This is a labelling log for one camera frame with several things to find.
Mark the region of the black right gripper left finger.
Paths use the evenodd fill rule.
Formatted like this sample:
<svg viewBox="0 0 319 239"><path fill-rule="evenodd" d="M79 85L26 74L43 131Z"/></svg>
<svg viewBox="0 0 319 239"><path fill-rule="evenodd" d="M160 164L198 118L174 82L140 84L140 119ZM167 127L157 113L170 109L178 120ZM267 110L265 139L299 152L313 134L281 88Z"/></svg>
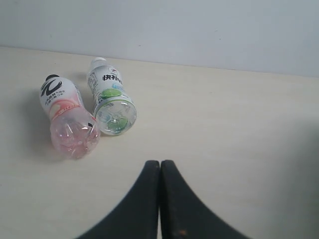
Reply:
<svg viewBox="0 0 319 239"><path fill-rule="evenodd" d="M158 235L158 161L146 161L121 202L80 239L156 239Z"/></svg>

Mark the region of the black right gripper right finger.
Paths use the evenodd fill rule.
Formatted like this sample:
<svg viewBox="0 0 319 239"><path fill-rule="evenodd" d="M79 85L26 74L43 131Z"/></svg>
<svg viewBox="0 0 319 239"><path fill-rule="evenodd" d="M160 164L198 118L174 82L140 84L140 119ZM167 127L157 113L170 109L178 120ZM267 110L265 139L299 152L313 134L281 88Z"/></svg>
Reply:
<svg viewBox="0 0 319 239"><path fill-rule="evenodd" d="M160 223L163 239L246 239L196 196L172 160L161 162Z"/></svg>

